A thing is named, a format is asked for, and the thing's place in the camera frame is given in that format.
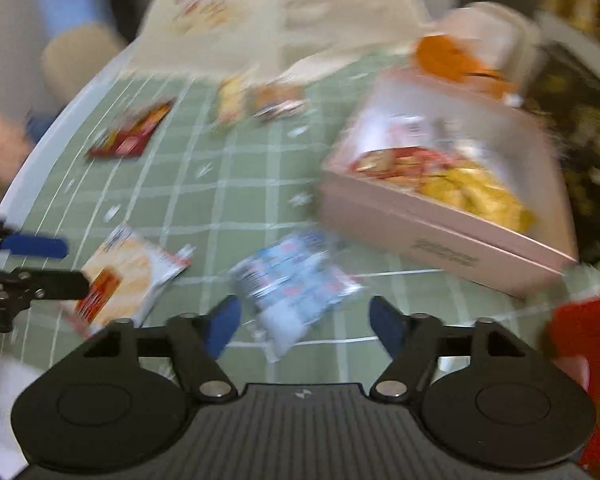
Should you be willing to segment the person's hand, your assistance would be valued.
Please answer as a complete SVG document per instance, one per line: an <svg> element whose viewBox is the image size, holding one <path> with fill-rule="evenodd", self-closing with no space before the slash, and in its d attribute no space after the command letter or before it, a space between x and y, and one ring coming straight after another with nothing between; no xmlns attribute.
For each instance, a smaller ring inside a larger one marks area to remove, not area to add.
<svg viewBox="0 0 600 480"><path fill-rule="evenodd" d="M0 115L0 188L10 187L32 150L23 124Z"/></svg>

